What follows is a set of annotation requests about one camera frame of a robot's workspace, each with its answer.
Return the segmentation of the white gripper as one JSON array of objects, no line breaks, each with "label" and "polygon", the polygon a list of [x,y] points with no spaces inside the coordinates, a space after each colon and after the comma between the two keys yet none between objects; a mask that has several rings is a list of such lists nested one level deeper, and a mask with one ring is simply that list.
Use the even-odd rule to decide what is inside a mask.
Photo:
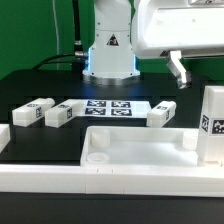
[{"label": "white gripper", "polygon": [[192,84],[182,56],[224,55],[224,0],[134,0],[134,8],[134,54],[139,59],[168,55],[179,89]]}]

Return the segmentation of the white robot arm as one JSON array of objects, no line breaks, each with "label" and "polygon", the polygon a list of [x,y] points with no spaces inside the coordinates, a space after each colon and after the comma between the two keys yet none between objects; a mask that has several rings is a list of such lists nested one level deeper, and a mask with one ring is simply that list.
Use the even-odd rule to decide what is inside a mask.
[{"label": "white robot arm", "polygon": [[179,88],[191,84],[183,58],[224,55],[224,0],[94,0],[95,40],[83,78],[137,80],[138,59],[165,58]]}]

